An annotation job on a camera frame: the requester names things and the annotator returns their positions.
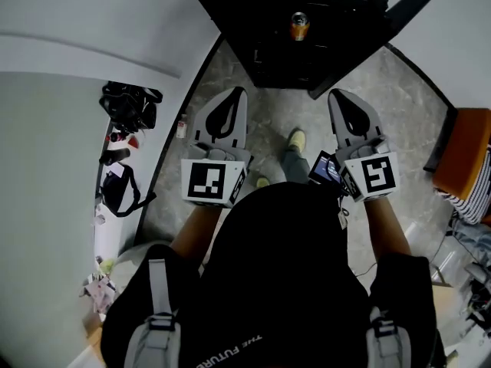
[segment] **soda can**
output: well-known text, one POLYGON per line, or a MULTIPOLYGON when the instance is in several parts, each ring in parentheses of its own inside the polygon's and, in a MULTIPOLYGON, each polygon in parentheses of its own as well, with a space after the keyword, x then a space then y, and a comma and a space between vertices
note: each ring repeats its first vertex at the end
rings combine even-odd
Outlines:
POLYGON ((292 15, 292 22, 290 24, 290 35, 295 41, 303 41, 307 35, 308 28, 310 27, 310 21, 308 16, 303 12, 296 12, 292 15))

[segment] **sneaker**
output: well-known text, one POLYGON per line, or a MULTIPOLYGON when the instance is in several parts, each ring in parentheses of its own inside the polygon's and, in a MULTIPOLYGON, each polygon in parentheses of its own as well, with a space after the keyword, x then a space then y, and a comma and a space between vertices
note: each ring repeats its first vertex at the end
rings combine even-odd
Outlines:
POLYGON ((263 188, 263 187, 267 187, 269 185, 270 185, 269 180, 266 177, 264 177, 264 176, 260 176, 258 178, 258 181, 255 182, 255 187, 256 188, 263 188))
POLYGON ((300 128, 295 128, 292 133, 290 133, 290 140, 288 141, 288 148, 296 147, 299 153, 305 150, 305 143, 307 138, 305 137, 305 132, 300 128))

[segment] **gray floor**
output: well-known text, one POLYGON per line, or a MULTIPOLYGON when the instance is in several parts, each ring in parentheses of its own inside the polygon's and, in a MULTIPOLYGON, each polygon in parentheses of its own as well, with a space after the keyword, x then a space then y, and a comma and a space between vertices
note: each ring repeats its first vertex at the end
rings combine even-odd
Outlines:
MULTIPOLYGON (((320 150, 335 151, 327 94, 312 100, 305 91, 255 88, 227 43, 216 52, 190 101, 188 133, 196 111, 219 92, 234 86, 244 87, 249 96, 247 147, 255 157, 248 185, 242 188, 241 196, 251 192, 258 174, 269 177, 272 183, 285 180, 277 161, 278 154, 285 145, 285 138, 296 126, 307 133, 305 158, 310 165, 320 150)), ((405 63, 385 48, 336 87, 357 94, 379 113, 400 164, 401 188, 390 196, 390 201, 413 253, 431 259, 442 240, 451 208, 433 194, 431 176, 422 168, 440 132, 447 107, 405 63)), ((148 238, 171 239, 193 209, 180 196, 180 159, 185 155, 186 141, 174 139, 155 187, 157 199, 150 203, 144 221, 143 230, 148 238)), ((351 199, 345 199, 344 207, 351 213, 348 218, 349 263, 354 273, 360 274, 374 263, 366 215, 363 205, 354 204, 351 199)), ((435 263, 441 265, 449 251, 458 249, 451 241, 445 241, 435 263)), ((372 269, 359 279, 368 287, 374 275, 372 269)))

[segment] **gray pants leg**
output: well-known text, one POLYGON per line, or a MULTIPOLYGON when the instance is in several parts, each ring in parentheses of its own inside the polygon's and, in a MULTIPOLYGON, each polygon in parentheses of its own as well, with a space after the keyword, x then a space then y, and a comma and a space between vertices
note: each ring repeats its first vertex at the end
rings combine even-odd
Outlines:
POLYGON ((310 167, 307 160, 302 158, 296 149, 287 149, 283 153, 282 169, 285 172, 286 181, 308 183, 310 167))

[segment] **black furniture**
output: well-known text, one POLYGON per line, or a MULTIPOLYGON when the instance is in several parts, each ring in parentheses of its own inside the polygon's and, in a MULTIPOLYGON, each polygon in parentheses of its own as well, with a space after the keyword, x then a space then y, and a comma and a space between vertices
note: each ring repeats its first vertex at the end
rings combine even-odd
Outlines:
POLYGON ((308 90, 312 98, 392 39, 430 0, 199 0, 257 87, 308 90), (290 36, 304 12, 303 41, 290 36))

